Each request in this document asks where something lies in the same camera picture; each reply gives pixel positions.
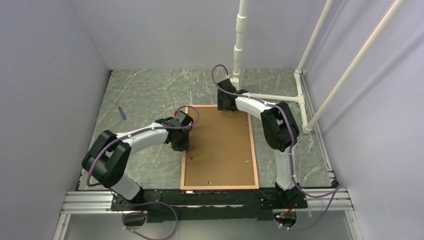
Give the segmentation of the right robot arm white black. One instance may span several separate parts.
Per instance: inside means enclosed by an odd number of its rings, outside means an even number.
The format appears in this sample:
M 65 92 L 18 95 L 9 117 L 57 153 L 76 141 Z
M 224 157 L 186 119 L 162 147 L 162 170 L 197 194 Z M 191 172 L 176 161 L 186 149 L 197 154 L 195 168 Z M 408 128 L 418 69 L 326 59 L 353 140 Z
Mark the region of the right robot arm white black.
M 218 110 L 246 112 L 261 120 L 265 141 L 273 149 L 276 162 L 275 190 L 270 196 L 260 194 L 260 198 L 265 200 L 263 205 L 306 208 L 306 196 L 299 190 L 293 159 L 300 130 L 289 105 L 262 100 L 244 89 L 236 90 L 228 78 L 216 83 L 216 86 Z

